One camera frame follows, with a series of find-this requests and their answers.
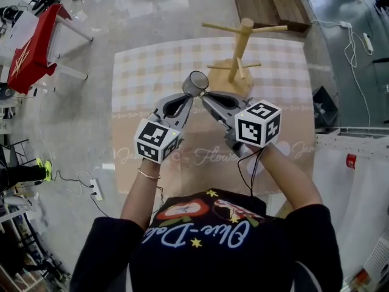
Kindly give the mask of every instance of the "white chair leg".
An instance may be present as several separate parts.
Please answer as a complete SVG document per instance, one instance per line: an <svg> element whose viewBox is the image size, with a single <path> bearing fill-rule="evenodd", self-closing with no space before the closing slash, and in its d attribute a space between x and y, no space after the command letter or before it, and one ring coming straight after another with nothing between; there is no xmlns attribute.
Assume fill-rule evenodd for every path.
<svg viewBox="0 0 389 292"><path fill-rule="evenodd" d="M58 21L62 25L66 26L70 30L73 30L75 33L79 34L81 37L84 37L88 41L93 41L93 37L92 36L87 35L81 29L79 29L79 28L75 27L74 25L72 25L72 23L70 21L60 17L59 15L57 15L57 17L55 19L56 19L56 21Z"/></svg>
<svg viewBox="0 0 389 292"><path fill-rule="evenodd" d="M64 74L71 75L71 76L78 78L78 79L81 79L81 80L86 80L88 78L87 74L84 74L81 71L76 71L73 68L63 66L61 64L57 64L56 70L59 72L63 72Z"/></svg>

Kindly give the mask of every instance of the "wooden stand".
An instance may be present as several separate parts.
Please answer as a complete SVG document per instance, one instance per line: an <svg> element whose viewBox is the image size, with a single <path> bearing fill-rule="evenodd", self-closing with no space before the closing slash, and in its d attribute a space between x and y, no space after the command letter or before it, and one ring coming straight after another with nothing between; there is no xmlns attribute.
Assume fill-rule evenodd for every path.
<svg viewBox="0 0 389 292"><path fill-rule="evenodd" d="M231 64L228 66L226 66L225 64L216 64L216 65L207 66L210 69L229 70L230 72L228 73L228 77L227 77L229 83L233 83L234 81L236 81L235 75L238 70L239 70L240 79L244 80L246 77L245 76L246 73L244 72L245 68L261 66L261 63L242 65L241 62L247 43L249 42L252 33L281 32L287 30L287 26L275 26L275 27L253 29L254 22L250 18L243 18L241 21L241 25L238 29L232 27L218 26L218 25L208 24L208 23L202 23L201 26L236 33L236 45L235 45L235 50L233 51Z"/></svg>

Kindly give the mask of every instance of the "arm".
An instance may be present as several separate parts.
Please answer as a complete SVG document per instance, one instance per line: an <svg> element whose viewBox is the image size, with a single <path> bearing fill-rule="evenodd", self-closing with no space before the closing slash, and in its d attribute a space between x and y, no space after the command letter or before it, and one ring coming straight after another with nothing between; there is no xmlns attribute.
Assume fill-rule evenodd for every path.
<svg viewBox="0 0 389 292"><path fill-rule="evenodd" d="M312 180L273 144L263 151L261 162L294 210L310 204L323 204Z"/></svg>
<svg viewBox="0 0 389 292"><path fill-rule="evenodd" d="M160 165L144 159L140 170L148 176L158 178ZM138 173L124 203L120 218L131 220L137 223L143 230L146 230L153 211L156 189L157 180L147 178Z"/></svg>

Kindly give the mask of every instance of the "concrete floor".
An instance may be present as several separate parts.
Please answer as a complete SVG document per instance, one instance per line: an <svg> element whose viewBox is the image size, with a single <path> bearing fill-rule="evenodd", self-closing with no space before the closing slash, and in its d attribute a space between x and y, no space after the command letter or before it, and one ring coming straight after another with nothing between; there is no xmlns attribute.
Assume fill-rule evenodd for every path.
<svg viewBox="0 0 389 292"><path fill-rule="evenodd" d="M373 60L388 57L389 16L386 11L377 12L375 0L308 0L315 16L321 21L351 23L353 31L363 38L365 32L372 37L374 52L368 56L355 37L357 52L356 78L367 99L371 127L384 127L389 119L389 94L385 85L389 82L388 63L372 64ZM348 44L346 29L339 27L322 29L332 61L337 90L339 91L340 123L343 127L367 127L368 114L365 103L354 81L351 67L343 53Z"/></svg>
<svg viewBox="0 0 389 292"><path fill-rule="evenodd" d="M34 99L24 100L15 117L12 139L29 138L30 157L50 159L51 156L53 169L61 170L63 177L76 178L81 170L91 172L104 196L99 206L109 216L119 217L126 196L117 193L114 170L102 168L102 164L113 164L111 89L114 54L166 41L230 36L227 32L202 28L201 21L237 26L235 2L62 0L62 3L72 16L91 28L95 40L85 43L70 33L63 35L61 46L67 45L67 38L81 46L61 57L60 63L87 72L89 77L85 82L63 74L46 77L48 93L40 92ZM293 33L268 33L261 37L304 41L303 36ZM312 86L329 86L328 90L334 95L333 83L323 80L333 76L320 29L310 30L306 48ZM81 179L87 181L88 176L81 174ZM83 195L76 196L80 194L77 183L58 179L34 189L40 193L48 222L42 239L72 272L92 222L100 212L90 199L89 189L84 188Z"/></svg>

